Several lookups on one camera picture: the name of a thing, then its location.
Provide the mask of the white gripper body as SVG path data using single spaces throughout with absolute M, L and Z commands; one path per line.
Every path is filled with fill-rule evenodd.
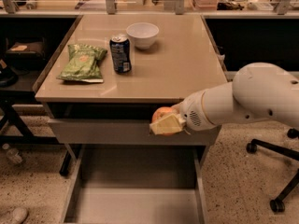
M 180 103 L 179 114 L 186 121 L 186 126 L 194 131 L 210 130 L 215 127 L 204 112 L 203 98 L 205 92 L 206 90 L 197 91 Z

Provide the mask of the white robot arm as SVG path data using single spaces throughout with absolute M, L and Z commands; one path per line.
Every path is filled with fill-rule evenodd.
M 157 109 L 149 126 L 155 134 L 170 135 L 265 119 L 299 128 L 299 79 L 271 63 L 250 63 L 228 83 Z

